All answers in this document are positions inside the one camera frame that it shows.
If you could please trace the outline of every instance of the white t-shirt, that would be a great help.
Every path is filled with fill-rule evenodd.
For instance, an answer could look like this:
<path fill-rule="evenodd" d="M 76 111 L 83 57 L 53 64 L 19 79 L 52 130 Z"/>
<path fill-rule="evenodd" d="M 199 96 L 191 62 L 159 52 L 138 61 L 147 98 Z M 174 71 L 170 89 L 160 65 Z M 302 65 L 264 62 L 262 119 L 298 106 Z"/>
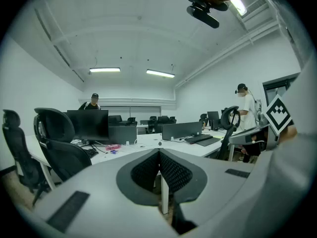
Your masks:
<path fill-rule="evenodd" d="M 243 110 L 248 111 L 248 114 L 244 116 L 244 129 L 251 129 L 257 126 L 255 115 L 256 115 L 256 104 L 251 94 L 247 94 L 245 97 L 245 103 Z"/>

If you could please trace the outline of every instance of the black mesh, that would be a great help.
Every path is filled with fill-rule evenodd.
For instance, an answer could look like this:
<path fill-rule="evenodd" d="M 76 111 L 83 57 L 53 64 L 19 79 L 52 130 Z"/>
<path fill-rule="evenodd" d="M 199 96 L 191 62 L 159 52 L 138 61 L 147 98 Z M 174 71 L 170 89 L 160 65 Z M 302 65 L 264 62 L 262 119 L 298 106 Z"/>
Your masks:
<path fill-rule="evenodd" d="M 159 154 L 153 154 L 136 165 L 131 171 L 133 181 L 140 187 L 152 191 L 155 177 L 159 172 Z"/>
<path fill-rule="evenodd" d="M 188 168 L 165 154 L 160 154 L 160 171 L 173 193 L 184 187 L 193 177 L 193 173 Z"/>

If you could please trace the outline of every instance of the ceiling light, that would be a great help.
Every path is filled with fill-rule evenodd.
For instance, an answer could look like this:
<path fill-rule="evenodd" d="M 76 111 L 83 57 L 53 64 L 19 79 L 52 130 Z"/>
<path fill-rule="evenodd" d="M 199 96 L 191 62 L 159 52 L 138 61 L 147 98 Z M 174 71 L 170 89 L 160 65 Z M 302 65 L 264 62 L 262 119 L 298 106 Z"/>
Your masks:
<path fill-rule="evenodd" d="M 148 69 L 147 70 L 147 74 L 153 74 L 153 75 L 158 75 L 158 76 L 163 76 L 163 77 L 175 77 L 174 74 L 169 74 L 169 73 L 165 73 L 165 72 L 161 72 L 161 71 L 157 71 L 157 70 L 151 70 Z"/>
<path fill-rule="evenodd" d="M 231 0 L 232 4 L 234 7 L 237 8 L 238 12 L 240 13 L 241 16 L 247 13 L 247 9 L 244 7 L 243 3 L 241 0 Z"/>
<path fill-rule="evenodd" d="M 90 68 L 90 72 L 119 72 L 120 68 Z"/>

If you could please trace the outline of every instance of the keyboard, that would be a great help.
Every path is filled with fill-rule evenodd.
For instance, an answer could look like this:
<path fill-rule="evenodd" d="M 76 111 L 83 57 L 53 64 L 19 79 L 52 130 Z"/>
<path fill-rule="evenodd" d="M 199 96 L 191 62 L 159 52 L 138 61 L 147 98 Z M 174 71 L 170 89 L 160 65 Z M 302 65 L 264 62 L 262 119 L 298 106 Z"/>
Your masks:
<path fill-rule="evenodd" d="M 203 141 L 203 140 L 210 139 L 210 138 L 213 138 L 213 136 L 200 134 L 198 136 L 194 136 L 191 138 L 185 138 L 185 140 L 190 144 L 195 144 L 196 142 Z"/>
<path fill-rule="evenodd" d="M 98 154 L 98 151 L 96 151 L 95 149 L 88 149 L 88 150 L 83 149 L 83 150 L 85 151 L 85 153 L 87 153 L 90 159 Z"/>

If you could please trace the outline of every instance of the black cap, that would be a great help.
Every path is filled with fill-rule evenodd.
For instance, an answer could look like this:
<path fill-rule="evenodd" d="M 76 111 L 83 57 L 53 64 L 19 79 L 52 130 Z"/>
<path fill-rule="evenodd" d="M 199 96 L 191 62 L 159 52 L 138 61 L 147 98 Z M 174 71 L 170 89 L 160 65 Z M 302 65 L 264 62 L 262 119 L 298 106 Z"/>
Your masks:
<path fill-rule="evenodd" d="M 246 89 L 247 88 L 247 86 L 245 85 L 245 84 L 239 84 L 238 85 L 238 91 L 240 90 L 240 89 Z"/>

